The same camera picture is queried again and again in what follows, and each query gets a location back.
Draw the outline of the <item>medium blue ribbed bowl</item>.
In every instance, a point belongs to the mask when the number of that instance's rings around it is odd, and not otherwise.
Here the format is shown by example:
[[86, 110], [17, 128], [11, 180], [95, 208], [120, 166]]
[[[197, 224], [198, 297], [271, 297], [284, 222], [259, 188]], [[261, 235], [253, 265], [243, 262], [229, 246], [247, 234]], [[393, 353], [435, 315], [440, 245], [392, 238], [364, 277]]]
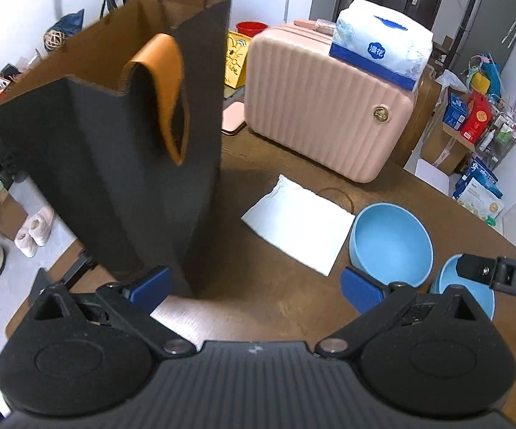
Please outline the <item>medium blue ribbed bowl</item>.
[[419, 287], [434, 265], [431, 237], [421, 221], [388, 202], [365, 207], [353, 221], [349, 238], [351, 265], [382, 284]]

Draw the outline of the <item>small blue ribbed bowl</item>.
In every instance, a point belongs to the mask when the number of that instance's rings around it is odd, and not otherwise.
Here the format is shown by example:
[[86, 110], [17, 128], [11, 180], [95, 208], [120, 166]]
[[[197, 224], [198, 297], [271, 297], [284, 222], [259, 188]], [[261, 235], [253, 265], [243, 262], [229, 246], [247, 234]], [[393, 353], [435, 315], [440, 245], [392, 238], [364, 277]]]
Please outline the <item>small blue ribbed bowl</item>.
[[435, 276], [429, 288], [430, 294], [442, 294], [451, 285], [459, 285], [468, 289], [490, 320], [494, 318], [496, 297], [488, 286], [463, 278], [457, 274], [457, 261], [461, 254], [453, 255], [445, 261], [442, 269]]

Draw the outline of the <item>white paper napkin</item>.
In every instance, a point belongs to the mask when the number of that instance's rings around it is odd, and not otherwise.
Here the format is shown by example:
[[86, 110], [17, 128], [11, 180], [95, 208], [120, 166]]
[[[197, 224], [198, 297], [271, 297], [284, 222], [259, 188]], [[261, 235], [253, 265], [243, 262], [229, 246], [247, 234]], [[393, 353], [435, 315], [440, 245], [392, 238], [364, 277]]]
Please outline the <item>white paper napkin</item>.
[[284, 175], [242, 216], [258, 236], [290, 258], [329, 276], [355, 215]]

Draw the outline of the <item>white stool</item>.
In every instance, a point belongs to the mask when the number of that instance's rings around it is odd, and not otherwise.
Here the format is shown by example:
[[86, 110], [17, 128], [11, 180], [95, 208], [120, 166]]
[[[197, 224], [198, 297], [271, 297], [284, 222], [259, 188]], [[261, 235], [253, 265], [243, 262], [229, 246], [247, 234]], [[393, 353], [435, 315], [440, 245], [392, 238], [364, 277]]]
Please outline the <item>white stool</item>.
[[416, 163], [414, 175], [443, 195], [449, 195], [449, 176], [429, 162], [419, 158]]

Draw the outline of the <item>white slippers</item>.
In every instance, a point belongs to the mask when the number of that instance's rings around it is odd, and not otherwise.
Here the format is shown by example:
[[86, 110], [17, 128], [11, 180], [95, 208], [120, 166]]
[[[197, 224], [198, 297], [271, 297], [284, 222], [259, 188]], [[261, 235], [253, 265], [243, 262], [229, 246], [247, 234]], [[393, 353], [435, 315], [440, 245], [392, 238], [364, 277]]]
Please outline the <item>white slippers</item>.
[[33, 258], [37, 250], [48, 243], [54, 219], [54, 210], [50, 206], [44, 206], [28, 217], [17, 231], [14, 244], [26, 258]]

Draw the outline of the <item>cardboard box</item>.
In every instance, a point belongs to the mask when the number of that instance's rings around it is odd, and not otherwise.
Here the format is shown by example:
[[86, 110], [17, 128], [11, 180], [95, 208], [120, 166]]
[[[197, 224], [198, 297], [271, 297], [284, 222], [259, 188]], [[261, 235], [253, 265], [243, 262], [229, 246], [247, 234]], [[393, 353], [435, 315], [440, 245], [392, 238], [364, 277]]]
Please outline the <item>cardboard box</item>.
[[420, 158], [451, 175], [474, 146], [458, 131], [439, 120], [425, 138]]

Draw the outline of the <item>red box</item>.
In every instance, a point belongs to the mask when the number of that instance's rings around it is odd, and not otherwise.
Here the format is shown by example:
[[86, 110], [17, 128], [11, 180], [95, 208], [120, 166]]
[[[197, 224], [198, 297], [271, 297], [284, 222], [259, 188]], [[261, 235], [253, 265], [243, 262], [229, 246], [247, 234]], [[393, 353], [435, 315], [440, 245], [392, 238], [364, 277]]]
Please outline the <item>red box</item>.
[[492, 118], [490, 103], [485, 95], [473, 90], [468, 97], [468, 116], [460, 127], [460, 134], [475, 144], [482, 136]]

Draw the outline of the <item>black paper bag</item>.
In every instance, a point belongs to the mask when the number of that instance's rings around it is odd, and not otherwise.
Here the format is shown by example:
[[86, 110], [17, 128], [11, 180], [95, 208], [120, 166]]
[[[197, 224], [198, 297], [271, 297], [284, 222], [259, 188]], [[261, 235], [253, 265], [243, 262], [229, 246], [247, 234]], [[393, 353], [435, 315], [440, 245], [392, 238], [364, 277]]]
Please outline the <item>black paper bag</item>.
[[231, 0], [132, 0], [67, 39], [0, 101], [0, 138], [118, 281], [174, 295], [219, 172]]

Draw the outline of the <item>pink ribbed suitcase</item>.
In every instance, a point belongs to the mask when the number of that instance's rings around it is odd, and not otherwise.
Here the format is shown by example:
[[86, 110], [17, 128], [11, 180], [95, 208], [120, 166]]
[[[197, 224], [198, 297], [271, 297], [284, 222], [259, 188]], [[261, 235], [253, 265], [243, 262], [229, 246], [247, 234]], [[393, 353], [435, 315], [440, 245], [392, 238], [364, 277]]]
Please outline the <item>pink ribbed suitcase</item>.
[[369, 183], [408, 125], [416, 96], [335, 59], [331, 44], [295, 24], [255, 36], [246, 56], [245, 121], [254, 133]]

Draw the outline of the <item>blue box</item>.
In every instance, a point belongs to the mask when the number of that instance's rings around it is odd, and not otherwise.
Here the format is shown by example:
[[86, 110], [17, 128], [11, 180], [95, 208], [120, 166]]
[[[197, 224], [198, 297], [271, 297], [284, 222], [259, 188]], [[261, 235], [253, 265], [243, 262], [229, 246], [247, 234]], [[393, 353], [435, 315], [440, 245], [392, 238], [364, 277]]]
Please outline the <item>blue box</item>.
[[443, 115], [443, 122], [459, 131], [468, 116], [467, 103], [458, 95], [451, 92], [447, 97], [447, 107]]

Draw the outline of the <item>pink phone case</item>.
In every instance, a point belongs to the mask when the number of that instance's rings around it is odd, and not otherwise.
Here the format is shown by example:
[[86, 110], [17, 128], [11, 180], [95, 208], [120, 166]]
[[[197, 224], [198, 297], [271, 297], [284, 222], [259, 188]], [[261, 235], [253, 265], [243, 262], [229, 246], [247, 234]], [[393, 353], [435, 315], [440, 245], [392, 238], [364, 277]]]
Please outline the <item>pink phone case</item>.
[[233, 102], [223, 110], [221, 132], [223, 135], [236, 135], [244, 127], [244, 103]]

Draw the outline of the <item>tissue pack white blue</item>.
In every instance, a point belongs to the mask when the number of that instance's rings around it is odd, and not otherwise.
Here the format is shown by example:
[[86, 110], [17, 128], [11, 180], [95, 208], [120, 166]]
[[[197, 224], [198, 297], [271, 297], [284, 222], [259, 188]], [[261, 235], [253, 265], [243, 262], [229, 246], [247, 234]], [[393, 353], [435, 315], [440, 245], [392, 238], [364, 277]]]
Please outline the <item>tissue pack white blue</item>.
[[434, 34], [409, 16], [367, 0], [337, 17], [329, 54], [413, 91], [433, 51]]

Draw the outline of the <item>yellow cartoon bag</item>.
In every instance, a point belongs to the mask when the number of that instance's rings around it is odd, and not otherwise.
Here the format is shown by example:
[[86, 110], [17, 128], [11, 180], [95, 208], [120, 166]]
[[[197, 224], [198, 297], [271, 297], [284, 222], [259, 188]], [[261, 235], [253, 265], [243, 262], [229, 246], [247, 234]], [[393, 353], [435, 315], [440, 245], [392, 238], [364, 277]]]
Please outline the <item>yellow cartoon bag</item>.
[[251, 39], [246, 35], [228, 32], [224, 79], [226, 86], [238, 89], [245, 85], [246, 56], [250, 43]]

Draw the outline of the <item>red bucket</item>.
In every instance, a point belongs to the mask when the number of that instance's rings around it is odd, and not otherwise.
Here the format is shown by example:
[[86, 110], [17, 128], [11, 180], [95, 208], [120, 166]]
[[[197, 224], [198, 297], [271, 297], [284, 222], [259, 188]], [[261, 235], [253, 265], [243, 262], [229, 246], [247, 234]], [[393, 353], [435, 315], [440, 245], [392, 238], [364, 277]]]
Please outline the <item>red bucket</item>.
[[266, 23], [259, 21], [241, 21], [236, 24], [237, 32], [249, 38], [255, 37], [267, 28]]

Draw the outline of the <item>grey refrigerator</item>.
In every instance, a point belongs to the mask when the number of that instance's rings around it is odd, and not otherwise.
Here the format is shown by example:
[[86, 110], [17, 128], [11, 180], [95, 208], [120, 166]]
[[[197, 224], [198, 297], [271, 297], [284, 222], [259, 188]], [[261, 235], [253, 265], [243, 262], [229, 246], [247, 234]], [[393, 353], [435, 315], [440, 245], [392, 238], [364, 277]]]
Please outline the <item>grey refrigerator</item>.
[[445, 68], [456, 75], [483, 55], [503, 68], [516, 43], [516, 0], [468, 0]]

